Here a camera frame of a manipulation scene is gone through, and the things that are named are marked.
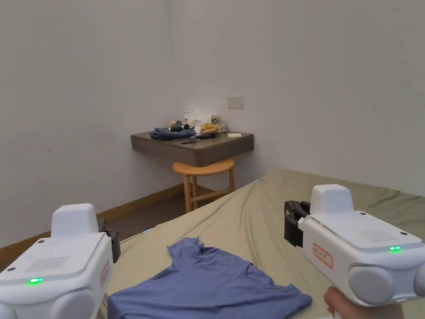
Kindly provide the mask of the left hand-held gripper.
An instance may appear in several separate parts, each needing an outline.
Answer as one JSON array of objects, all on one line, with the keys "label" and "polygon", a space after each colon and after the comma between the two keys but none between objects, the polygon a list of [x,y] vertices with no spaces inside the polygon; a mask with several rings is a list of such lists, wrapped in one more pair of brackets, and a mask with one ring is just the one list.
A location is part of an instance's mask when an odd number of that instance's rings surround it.
[{"label": "left hand-held gripper", "polygon": [[62,206],[50,237],[1,272],[0,317],[96,319],[119,258],[118,232],[105,229],[91,204]]}]

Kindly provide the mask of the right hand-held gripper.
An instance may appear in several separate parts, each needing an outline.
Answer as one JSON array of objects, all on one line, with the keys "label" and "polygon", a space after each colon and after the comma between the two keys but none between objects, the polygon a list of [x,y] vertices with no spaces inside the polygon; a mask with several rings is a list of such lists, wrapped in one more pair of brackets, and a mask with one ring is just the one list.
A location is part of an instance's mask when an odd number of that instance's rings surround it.
[{"label": "right hand-held gripper", "polygon": [[283,209],[311,318],[326,317],[319,306],[329,286],[366,309],[402,305],[407,319],[424,318],[422,197],[325,184],[287,196]]}]

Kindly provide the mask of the person's right hand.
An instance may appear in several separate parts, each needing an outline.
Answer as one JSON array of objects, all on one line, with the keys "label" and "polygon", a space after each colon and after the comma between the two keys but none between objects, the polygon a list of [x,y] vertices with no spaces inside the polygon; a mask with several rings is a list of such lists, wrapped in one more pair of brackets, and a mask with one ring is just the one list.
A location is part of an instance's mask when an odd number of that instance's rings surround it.
[{"label": "person's right hand", "polygon": [[329,287],[323,295],[327,305],[327,311],[332,314],[338,313],[342,319],[361,319],[361,309],[348,298],[346,298],[337,288]]}]

